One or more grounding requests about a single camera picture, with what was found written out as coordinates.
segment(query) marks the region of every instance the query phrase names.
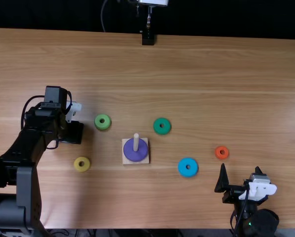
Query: black cable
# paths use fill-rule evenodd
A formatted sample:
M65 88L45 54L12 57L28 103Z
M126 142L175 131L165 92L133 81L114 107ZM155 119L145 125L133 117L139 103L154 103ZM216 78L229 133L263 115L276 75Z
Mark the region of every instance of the black cable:
M54 233L51 233L52 235L55 235L55 234L63 234L64 236L69 236L70 234L67 234L67 233L63 233L61 231L58 231L58 232L54 232Z
M21 113L21 118L20 118L20 129L22 130L24 128L24 119L25 119L25 112L26 112L26 108L28 106L28 104L36 98L44 98L44 95L35 95L33 97L31 97L24 105L23 111Z
M72 94L71 94L71 92L70 92L70 91L68 91L68 95L69 95L69 98L70 98L70 104L69 104L69 106L67 107L67 109L66 109L66 110L64 110L64 114L65 114L65 115L67 115L67 114L68 114L68 112L70 111L70 109L71 109L71 106L72 106Z
M247 188L246 188L246 195L245 195L244 204L243 204L243 206L242 206L242 209L241 209L241 212L240 212L239 216L237 217L237 222L236 222L236 225L235 225L235 229L234 229L233 237L236 237L236 234L237 234L237 231L238 231L238 227L239 227L239 225L240 225L241 218L242 218L242 215L243 215L244 209L245 209L245 207L246 207L246 203L247 203L247 199L248 199L249 192L250 192L250 186L247 186Z
M178 229L178 233L180 234L181 237L184 237L183 233L181 232L180 229Z
M235 215L235 210L232 212L232 215L231 215L231 218L230 218L230 225L231 225L231 230L230 232L233 234L234 233L234 228L233 228L233 218L234 218L234 215Z
M66 229L61 229L61 230L65 231L65 233L61 232L61 231L51 233L52 230L49 230L48 232L50 232L50 234L52 234L52 235L55 235L55 234L63 234L64 236L69 236L70 235L70 233Z
M54 149L57 149L58 146L59 146L59 140L56 140L56 141L55 141L55 147L51 147L51 148L48 148L48 147L47 147L47 149L48 149L48 150L54 150Z

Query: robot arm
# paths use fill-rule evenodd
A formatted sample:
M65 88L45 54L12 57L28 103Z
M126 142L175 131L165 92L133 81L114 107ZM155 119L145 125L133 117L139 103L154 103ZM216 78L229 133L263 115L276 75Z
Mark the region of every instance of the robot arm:
M71 99L68 108L67 95ZM47 86L44 102L31 107L26 113L23 111L23 129L13 145L0 157L0 188L16 186L16 194L0 194L0 234L8 237L49 236L40 222L37 165L51 141L55 140L57 144L81 143L83 124L78 121L66 122L71 105L69 91L58 86Z
M215 192L224 193L223 203L234 205L230 220L232 227L232 219L236 217L236 226L231 231L234 237L274 237L279 217L271 210L258 210L257 206L265 202L269 195L275 194L276 190L277 187L270 183L268 176L258 166L242 186L230 185L225 165L221 165Z

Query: cable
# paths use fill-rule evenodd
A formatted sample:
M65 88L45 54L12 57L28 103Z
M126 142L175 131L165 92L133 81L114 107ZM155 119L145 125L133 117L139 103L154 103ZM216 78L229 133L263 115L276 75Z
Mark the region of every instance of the cable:
M64 114L65 114L65 115L67 115L67 114L68 114L68 112L70 111L70 109L71 109L71 106L72 106L72 94L71 94L71 92L70 92L70 91L68 91L68 95L69 95L69 98L70 98L70 104L69 104L69 106L67 107L67 109L66 109L66 110L64 110Z
M28 106L28 104L36 98L44 98L44 95L35 95L33 97L31 97L24 105L23 111L21 113L21 118L20 118L20 129L22 130L24 128L24 119L25 119L25 112L26 112L26 108Z
M244 209L246 207L246 203L247 203L247 199L248 199L248 195L249 195L249 192L250 192L250 186L247 186L246 188L246 195L245 195L245 200L244 200L244 204L242 206L242 209L241 209L241 212L237 218L237 222L236 222L236 225L235 225L235 229L234 229L234 233L233 233L233 237L236 237L236 234L237 234L237 231L238 231L238 227L240 225L240 222L241 222L241 218L242 218L242 214L244 212Z
M106 29L104 27L103 14L104 14L104 8L105 8L105 5L107 2L108 2L108 0L104 0L104 2L102 4L102 9L100 10L100 22L102 23L102 27L103 27L104 32L106 32Z
M234 218L234 215L235 215L235 210L232 212L232 215L231 215L231 218L230 218L230 225L231 225L231 230L230 232L233 234L234 233L234 228L233 228L233 218Z
M54 233L50 233L50 234L52 234L52 235L63 234L64 236L69 236L70 235L70 233L67 230L65 230L65 229L61 229L61 230L66 231L66 233L58 231L58 232L54 232Z
M88 233L89 233L89 236L92 236L92 234L90 233L89 229L87 229Z
M178 233L180 234L181 237L184 237L183 233L181 232L180 229L178 229Z

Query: wooden table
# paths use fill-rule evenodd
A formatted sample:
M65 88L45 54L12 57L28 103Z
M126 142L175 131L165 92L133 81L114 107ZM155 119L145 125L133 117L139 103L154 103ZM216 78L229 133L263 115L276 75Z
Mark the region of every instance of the wooden table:
M295 40L0 29L0 155L17 137L24 103L46 85L83 104L82 145L60 144L38 165L46 228L229 228L214 193L221 160L232 184L260 166L275 195L261 207L295 228ZM97 114L111 117L98 131ZM158 117L172 131L157 135ZM149 138L150 165L123 166L121 139ZM73 161L91 159L88 172ZM177 171L193 157L199 173Z

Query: ring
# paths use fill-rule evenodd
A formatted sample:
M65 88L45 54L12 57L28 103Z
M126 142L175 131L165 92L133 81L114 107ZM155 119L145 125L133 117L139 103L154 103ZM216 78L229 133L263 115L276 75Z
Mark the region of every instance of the ring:
M198 172L198 164L193 158L184 158L178 163L178 171L183 177L190 178Z
M225 159L228 157L228 148L224 146L217 147L215 150L216 157L219 159Z
M97 115L94 124L98 130L105 130L110 127L111 120L107 115Z
M155 120L153 124L153 128L157 134L165 135L169 133L172 126L171 126L171 123L166 118L158 118L157 120Z
M74 161L74 167L78 172L85 172L90 167L90 161L86 157L79 157Z

